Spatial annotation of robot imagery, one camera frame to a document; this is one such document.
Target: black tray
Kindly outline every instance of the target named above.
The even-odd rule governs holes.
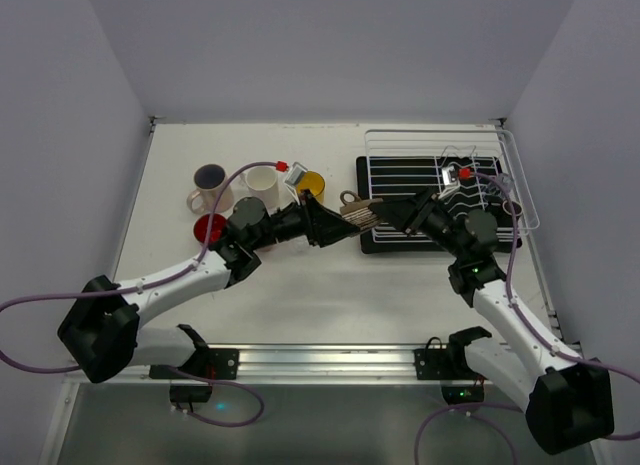
[[[374,186],[377,187],[377,191],[382,193],[393,193],[393,196],[401,198],[403,195],[410,196],[425,186],[438,186],[437,169],[438,167],[446,166],[452,162],[457,163],[460,166],[474,166],[477,171],[484,172],[490,175],[500,173],[502,167],[500,162],[493,159],[493,157],[474,157],[473,162],[469,158],[458,157],[411,157],[411,158],[393,158],[385,159],[372,158],[376,160],[376,163],[381,166],[381,175],[377,178],[374,177]],[[393,162],[393,166],[402,165],[402,169],[393,170],[393,178],[384,176],[384,165],[386,161]],[[411,175],[410,177],[401,177],[402,174]],[[367,158],[358,157],[356,159],[356,178],[358,185],[358,195],[367,199],[369,197],[369,171],[367,167]],[[496,193],[495,200],[492,203],[484,204],[479,201],[477,197],[469,197],[463,194],[457,194],[449,203],[451,213],[465,213],[473,209],[482,209],[487,206],[501,207],[502,200]],[[511,218],[502,214],[498,208],[493,209],[497,211],[495,215],[498,218],[499,238],[500,243],[496,251],[509,253],[511,251],[512,234]],[[522,241],[518,239],[518,247],[522,245]],[[384,241],[374,241],[373,233],[366,232],[360,235],[360,248],[363,253],[385,253],[385,252],[434,252],[443,251],[440,246],[429,240],[424,236],[417,237],[387,237]]]

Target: red clip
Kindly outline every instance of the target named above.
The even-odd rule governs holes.
[[[460,180],[469,180],[471,178],[471,169],[461,168],[460,171],[458,171],[458,178]]]

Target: cream mug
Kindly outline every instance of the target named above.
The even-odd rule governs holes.
[[[227,180],[227,173],[220,165],[204,165],[196,170],[193,175],[193,183],[196,185],[196,189],[187,197],[187,207],[193,213],[202,215],[208,213],[213,208],[213,204],[218,197],[222,184]],[[197,205],[197,200],[200,199],[200,205]],[[217,213],[222,213],[229,210],[233,206],[233,192],[231,187],[227,189],[220,197]]]

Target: wire rack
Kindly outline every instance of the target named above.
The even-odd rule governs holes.
[[[501,175],[512,184],[512,199],[522,207],[520,235],[539,225],[513,135],[491,126],[479,131],[462,130],[370,130],[365,135],[369,196],[402,198],[425,187],[442,190],[442,168],[471,167],[487,175]],[[498,239],[511,242],[511,218],[502,210],[503,198],[496,187],[479,179],[463,183],[445,201],[455,217],[474,209],[493,209],[498,218]],[[407,237],[383,223],[372,230],[375,243],[431,243],[422,234]]]

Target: mug handle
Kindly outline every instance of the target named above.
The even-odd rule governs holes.
[[[202,205],[200,205],[197,208],[193,208],[193,201],[200,196],[201,196],[200,190],[194,190],[187,197],[187,207],[189,207],[189,210],[191,210],[193,213],[197,215],[203,215],[207,211],[206,207],[204,206],[204,200],[202,200]]]

